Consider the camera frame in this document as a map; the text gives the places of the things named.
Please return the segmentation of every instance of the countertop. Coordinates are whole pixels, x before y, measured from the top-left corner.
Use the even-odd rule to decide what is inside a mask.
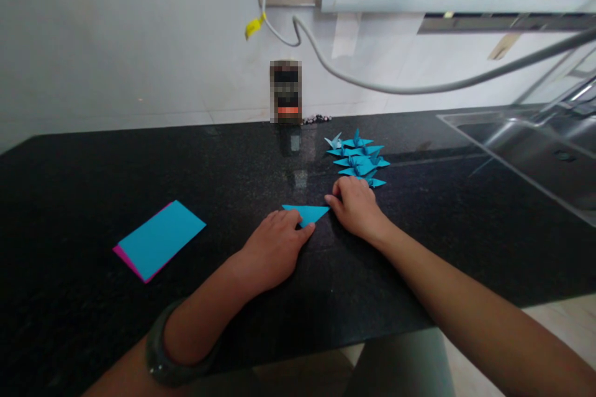
[[[376,176],[387,181],[379,206],[437,255],[517,306],[596,291],[596,230],[486,164],[436,114],[47,135],[0,156],[2,386],[83,392],[270,211],[325,205],[342,168],[323,138],[357,128],[392,163]],[[173,200],[207,227],[145,285],[112,248]],[[329,212],[294,275],[230,323],[213,372],[431,325],[390,264]]]

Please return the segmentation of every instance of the white tiled wall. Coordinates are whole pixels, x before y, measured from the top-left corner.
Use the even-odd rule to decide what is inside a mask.
[[[464,91],[391,97],[327,74],[308,43],[289,48],[268,30],[249,42],[257,0],[0,0],[0,151],[29,135],[269,119],[269,62],[301,60],[304,114],[377,114],[507,104],[558,58]],[[288,37],[299,14],[325,54],[336,17],[277,9]],[[363,16],[353,56],[333,62],[365,79],[422,86],[495,68],[564,38],[524,35],[502,61],[500,34],[416,35],[419,15]]]

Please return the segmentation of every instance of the black bracelet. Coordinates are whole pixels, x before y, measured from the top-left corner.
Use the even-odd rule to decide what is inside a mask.
[[[175,364],[168,358],[163,350],[163,330],[169,316],[184,300],[185,298],[167,306],[153,323],[151,330],[147,334],[147,344],[145,346],[147,370],[155,381],[168,388],[177,388],[186,385],[206,375],[213,364],[221,344],[220,340],[218,340],[215,346],[213,346],[213,349],[211,349],[211,352],[209,352],[209,355],[192,367]]]

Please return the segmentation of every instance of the gray cable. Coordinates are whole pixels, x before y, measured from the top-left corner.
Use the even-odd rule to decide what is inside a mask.
[[[266,1],[263,0],[261,2],[261,12],[265,13]],[[494,70],[487,71],[486,73],[479,74],[478,76],[473,76],[469,79],[464,79],[462,81],[456,81],[449,84],[437,85],[437,86],[430,86],[430,87],[392,87],[392,86],[385,86],[381,84],[369,83],[366,81],[361,81],[360,79],[356,79],[354,76],[350,76],[349,74],[342,73],[341,71],[334,68],[329,61],[323,56],[320,48],[318,47],[317,41],[315,37],[312,35],[310,29],[304,24],[303,21],[300,20],[297,16],[292,17],[292,22],[294,23],[294,30],[296,30],[296,37],[298,38],[298,42],[292,43],[288,42],[285,38],[281,37],[281,35],[273,28],[273,26],[269,23],[269,20],[265,18],[265,23],[278,39],[284,42],[286,45],[290,47],[298,47],[302,43],[302,38],[300,37],[300,31],[298,27],[302,28],[306,37],[310,40],[312,48],[315,50],[317,54],[318,60],[321,62],[321,65],[332,75],[336,78],[340,78],[350,84],[354,84],[355,86],[362,87],[369,90],[374,90],[381,93],[389,93],[389,94],[401,94],[401,95],[415,95],[415,94],[427,94],[427,93],[442,93],[448,92],[453,90],[459,90],[462,88],[467,88],[471,86],[475,86],[476,84],[480,84],[486,81],[490,81],[491,79],[497,78],[499,76],[503,76],[504,74],[511,73],[512,71],[516,71],[522,68],[525,68],[529,65],[533,65],[537,62],[543,61],[545,59],[551,58],[553,56],[559,55],[564,53],[565,51],[573,50],[574,48],[581,47],[586,43],[592,42],[596,40],[596,28],[591,28],[581,33],[576,34],[575,36],[569,37],[559,43],[555,43],[550,47],[546,47],[542,50],[536,51],[528,56],[524,56],[523,58],[517,59],[516,61],[510,62],[506,65],[503,65],[499,68],[495,68]]]

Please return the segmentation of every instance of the sink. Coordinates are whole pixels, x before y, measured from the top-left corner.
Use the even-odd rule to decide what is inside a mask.
[[[438,115],[447,125],[596,227],[596,116],[539,109]]]

